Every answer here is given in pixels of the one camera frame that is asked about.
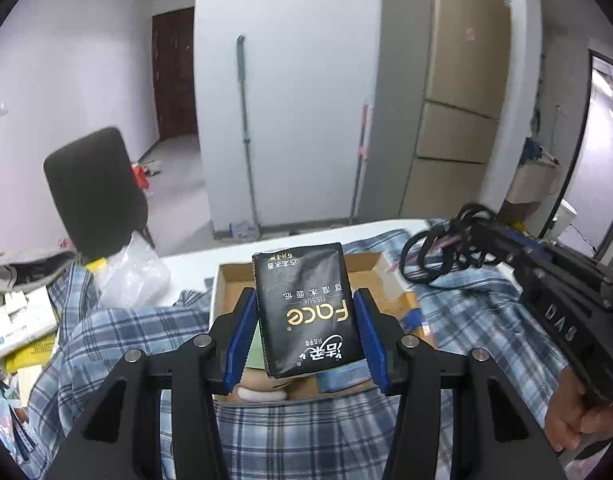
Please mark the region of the person's right hand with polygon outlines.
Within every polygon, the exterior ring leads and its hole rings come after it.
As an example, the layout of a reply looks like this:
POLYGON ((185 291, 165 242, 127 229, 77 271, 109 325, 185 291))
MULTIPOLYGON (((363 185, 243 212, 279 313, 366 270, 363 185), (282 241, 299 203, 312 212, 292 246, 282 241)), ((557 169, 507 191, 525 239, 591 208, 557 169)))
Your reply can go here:
POLYGON ((586 436, 595 440, 613 437, 613 404, 587 408, 585 393, 574 370, 564 367, 549 401, 544 428, 556 452, 576 450, 586 436))

